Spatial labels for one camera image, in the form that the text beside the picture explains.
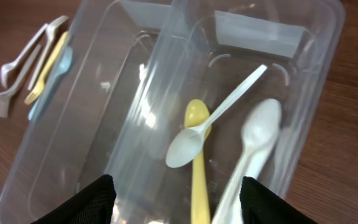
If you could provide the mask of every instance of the transparent plastic bin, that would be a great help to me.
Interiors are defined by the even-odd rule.
[[[241,126],[281,102],[275,149],[258,180],[284,197],[344,23],[337,0],[84,1],[75,58],[47,84],[0,196],[0,223],[29,223],[102,174],[117,191],[112,223],[190,223],[191,164],[165,155],[188,102],[213,111],[260,64],[268,70],[204,145],[213,217],[242,151]]]

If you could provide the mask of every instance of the yellow plastic spoon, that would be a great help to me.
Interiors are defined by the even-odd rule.
[[[201,100],[192,100],[187,105],[185,113],[185,128],[202,124],[209,117],[209,111]],[[208,127],[205,139],[211,132]],[[193,160],[193,178],[191,181],[191,223],[210,224],[208,193],[206,189],[206,178],[204,168],[203,150]]]

